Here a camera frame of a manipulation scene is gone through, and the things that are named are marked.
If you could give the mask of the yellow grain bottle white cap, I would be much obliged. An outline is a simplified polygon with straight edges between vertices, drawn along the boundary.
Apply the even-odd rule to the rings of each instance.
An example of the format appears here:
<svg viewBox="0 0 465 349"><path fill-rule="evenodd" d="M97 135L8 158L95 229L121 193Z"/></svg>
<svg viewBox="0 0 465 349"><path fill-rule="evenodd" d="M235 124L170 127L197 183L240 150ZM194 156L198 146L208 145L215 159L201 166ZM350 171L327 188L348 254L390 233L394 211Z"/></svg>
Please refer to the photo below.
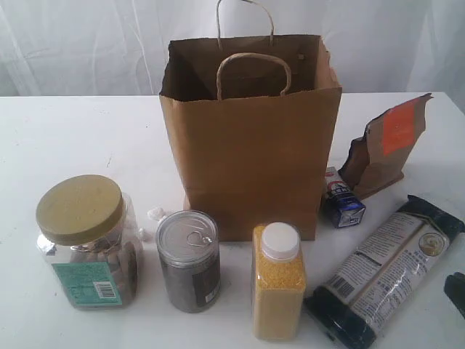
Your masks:
<svg viewBox="0 0 465 349"><path fill-rule="evenodd" d="M252 236L253 332L261 340L295 337L307 288L301 239L284 222L255 227Z"/></svg>

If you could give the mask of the brown paper shopping bag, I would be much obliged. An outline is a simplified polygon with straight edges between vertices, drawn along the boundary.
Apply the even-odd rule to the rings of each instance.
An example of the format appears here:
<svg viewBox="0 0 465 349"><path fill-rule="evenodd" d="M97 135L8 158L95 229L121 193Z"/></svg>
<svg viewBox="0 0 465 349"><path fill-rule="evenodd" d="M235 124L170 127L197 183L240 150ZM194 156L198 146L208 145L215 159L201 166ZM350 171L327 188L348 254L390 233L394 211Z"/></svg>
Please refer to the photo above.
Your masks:
<svg viewBox="0 0 465 349"><path fill-rule="evenodd" d="M323 37L173 40L160 92L186 207L221 241L286 222L315 238L342 88Z"/></svg>

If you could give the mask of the dark can with pull-tab lid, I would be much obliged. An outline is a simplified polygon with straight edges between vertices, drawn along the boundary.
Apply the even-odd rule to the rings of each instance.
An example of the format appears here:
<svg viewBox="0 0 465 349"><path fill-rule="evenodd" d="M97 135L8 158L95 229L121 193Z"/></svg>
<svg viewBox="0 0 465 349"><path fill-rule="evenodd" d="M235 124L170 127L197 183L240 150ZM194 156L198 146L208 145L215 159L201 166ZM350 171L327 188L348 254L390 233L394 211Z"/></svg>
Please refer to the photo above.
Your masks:
<svg viewBox="0 0 465 349"><path fill-rule="evenodd" d="M164 218L156 246L172 305L186 313L211 306L221 287L219 234L207 214L184 210Z"/></svg>

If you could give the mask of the clear jar with gold lid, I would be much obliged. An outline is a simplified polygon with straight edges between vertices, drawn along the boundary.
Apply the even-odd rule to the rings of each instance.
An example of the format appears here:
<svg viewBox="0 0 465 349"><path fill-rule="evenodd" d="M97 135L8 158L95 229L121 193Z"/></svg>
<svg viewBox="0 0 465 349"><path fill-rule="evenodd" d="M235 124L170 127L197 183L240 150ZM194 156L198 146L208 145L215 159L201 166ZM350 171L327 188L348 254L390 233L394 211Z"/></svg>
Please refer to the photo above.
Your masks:
<svg viewBox="0 0 465 349"><path fill-rule="evenodd" d="M132 200L116 182L66 179L41 197L36 222L36 245L73 307L121 308L136 297L143 248Z"/></svg>

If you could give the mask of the long noodle package black ends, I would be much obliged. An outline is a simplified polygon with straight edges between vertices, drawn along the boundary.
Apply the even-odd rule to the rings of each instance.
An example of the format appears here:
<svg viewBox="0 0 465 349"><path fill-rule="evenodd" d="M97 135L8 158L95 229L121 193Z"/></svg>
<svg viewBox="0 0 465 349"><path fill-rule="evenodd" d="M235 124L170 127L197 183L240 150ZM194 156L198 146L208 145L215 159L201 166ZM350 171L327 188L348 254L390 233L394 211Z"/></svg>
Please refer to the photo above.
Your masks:
<svg viewBox="0 0 465 349"><path fill-rule="evenodd" d="M333 341L369 348L463 232L462 220L409 195L304 306Z"/></svg>

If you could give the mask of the small blue white carton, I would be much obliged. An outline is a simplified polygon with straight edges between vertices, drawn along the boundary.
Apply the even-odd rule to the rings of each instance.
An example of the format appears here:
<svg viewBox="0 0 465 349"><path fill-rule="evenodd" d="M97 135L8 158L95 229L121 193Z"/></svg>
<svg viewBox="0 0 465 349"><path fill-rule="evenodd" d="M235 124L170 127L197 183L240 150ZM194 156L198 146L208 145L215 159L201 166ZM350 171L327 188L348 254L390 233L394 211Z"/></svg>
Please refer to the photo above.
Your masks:
<svg viewBox="0 0 465 349"><path fill-rule="evenodd" d="M335 167L325 172L323 212L335 228L359 225L365 213L365 205L354 195Z"/></svg>

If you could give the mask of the brown pouch with orange label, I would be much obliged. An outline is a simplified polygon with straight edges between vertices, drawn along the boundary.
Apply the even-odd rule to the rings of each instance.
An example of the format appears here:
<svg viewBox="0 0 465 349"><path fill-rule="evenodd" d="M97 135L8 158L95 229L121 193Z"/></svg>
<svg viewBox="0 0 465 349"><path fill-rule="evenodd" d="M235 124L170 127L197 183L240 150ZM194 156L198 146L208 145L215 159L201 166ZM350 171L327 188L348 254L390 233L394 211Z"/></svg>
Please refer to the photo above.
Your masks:
<svg viewBox="0 0 465 349"><path fill-rule="evenodd" d="M352 140L339 175L359 199L403 179L403 167L426 130L430 93L413 98L369 121L362 137Z"/></svg>

